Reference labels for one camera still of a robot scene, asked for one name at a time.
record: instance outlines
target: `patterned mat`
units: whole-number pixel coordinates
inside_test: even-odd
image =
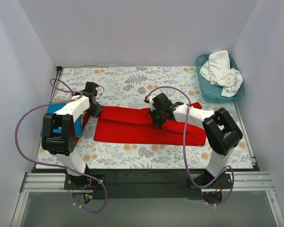
[[[226,108],[241,127],[234,103],[211,104],[202,99],[195,67],[108,67],[68,68],[62,73],[62,80],[72,89],[82,90],[87,81],[93,81],[100,88],[98,100],[102,105],[130,108],[146,108],[144,97],[159,86],[173,86],[189,95],[191,102],[199,102],[205,110]],[[67,89],[60,84],[59,88]],[[187,103],[186,98],[173,89],[162,89],[172,102]],[[68,93],[57,92],[55,101],[70,99]],[[90,118],[75,151],[90,168],[185,168],[182,146],[160,144],[104,143],[93,140],[97,119]],[[190,168],[205,168],[211,156],[211,147],[188,146],[186,155]],[[228,164],[233,168],[252,168],[249,148],[245,138],[241,140],[230,156]],[[60,164],[55,156],[39,148],[37,161]],[[37,168],[52,168],[37,165]]]

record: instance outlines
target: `red cloth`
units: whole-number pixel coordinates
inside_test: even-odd
[[[201,107],[199,103],[191,106]],[[149,108],[104,106],[98,118],[94,140],[114,143],[182,145],[184,123],[167,121],[162,128],[156,128],[152,125],[148,110]],[[205,131],[196,126],[188,125],[186,135],[186,145],[205,144]]]

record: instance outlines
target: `black bracket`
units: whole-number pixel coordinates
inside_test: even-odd
[[[194,182],[197,185],[203,186],[208,184],[210,181],[213,180],[213,176],[207,172],[207,170],[204,170],[204,174],[201,174],[197,176],[194,179]],[[186,180],[186,182],[189,183],[189,186],[191,189],[199,189],[198,187],[195,187],[189,179]],[[229,174],[222,174],[215,182],[213,182],[208,188],[210,187],[216,187],[223,184],[223,188],[231,188],[231,176]]]
[[[59,127],[61,127],[61,133],[53,132]],[[41,144],[42,148],[52,155],[69,156],[77,144],[73,116],[46,113],[43,117]]]
[[[105,185],[106,184],[106,176],[105,175],[92,175],[93,177],[99,179],[102,181],[102,183]],[[85,176],[78,176],[82,177],[81,179],[79,178],[74,178],[74,176],[71,175],[66,175],[65,177],[65,182],[64,182],[64,189],[65,190],[93,190],[93,185],[97,186],[97,190],[102,190],[103,187],[98,181],[91,180],[90,178],[87,178]]]
[[[183,105],[182,102],[175,102],[174,104],[167,98],[164,93],[155,96],[153,99],[153,106],[155,110],[149,110],[152,123],[156,127],[161,127],[167,120],[175,120],[173,111]]]
[[[237,126],[229,112],[223,108],[202,122],[208,142],[219,155],[226,156],[243,138],[243,133]]]
[[[102,113],[103,106],[96,101],[98,87],[99,85],[94,82],[86,82],[85,89],[81,91],[84,96],[89,98],[90,108],[86,110],[86,112],[89,113],[91,117],[99,117]]]

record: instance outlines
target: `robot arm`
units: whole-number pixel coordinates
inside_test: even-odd
[[[102,106],[96,101],[98,93],[98,84],[87,82],[82,91],[83,97],[74,94],[70,102],[55,113],[46,113],[43,117],[42,148],[48,150],[50,154],[56,157],[68,166],[67,175],[79,187],[85,187],[90,179],[83,177],[72,169],[81,173],[88,171],[87,165],[82,161],[77,152],[73,152],[76,144],[76,133],[74,123],[85,111],[92,117],[98,117],[102,112]],[[54,129],[61,128],[61,133],[54,132]]]
[[[160,127],[167,120],[185,122],[187,109],[190,108],[187,123],[204,129],[213,149],[204,175],[197,179],[202,185],[210,182],[226,166],[233,149],[243,138],[241,130],[223,108],[218,111],[207,111],[188,107],[181,102],[173,104],[164,93],[149,96],[145,102],[150,104],[149,113],[156,127]]]

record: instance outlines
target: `white towel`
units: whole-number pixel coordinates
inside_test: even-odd
[[[230,69],[230,61],[227,51],[212,53],[208,61],[200,70],[201,75],[211,85],[223,87],[222,96],[233,97],[240,88],[243,77],[238,70]]]

